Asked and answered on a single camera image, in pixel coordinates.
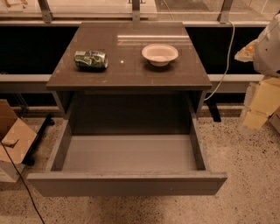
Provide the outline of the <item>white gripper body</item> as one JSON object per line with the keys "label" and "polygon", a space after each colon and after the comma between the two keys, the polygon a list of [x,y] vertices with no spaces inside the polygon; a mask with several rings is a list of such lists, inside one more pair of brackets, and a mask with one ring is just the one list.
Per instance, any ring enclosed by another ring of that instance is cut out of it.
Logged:
{"label": "white gripper body", "polygon": [[260,74],[280,77],[280,13],[273,17],[258,36],[253,65]]}

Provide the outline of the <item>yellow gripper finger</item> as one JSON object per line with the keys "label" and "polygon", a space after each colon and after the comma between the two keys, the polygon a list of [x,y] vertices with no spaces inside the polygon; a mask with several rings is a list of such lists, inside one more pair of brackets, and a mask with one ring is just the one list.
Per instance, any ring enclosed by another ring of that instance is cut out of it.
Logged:
{"label": "yellow gripper finger", "polygon": [[236,53],[234,59],[240,62],[252,62],[254,58],[256,43],[257,43],[256,39],[249,42],[240,51]]}
{"label": "yellow gripper finger", "polygon": [[280,107],[280,79],[267,78],[250,82],[245,94],[238,130],[252,135],[260,130]]}

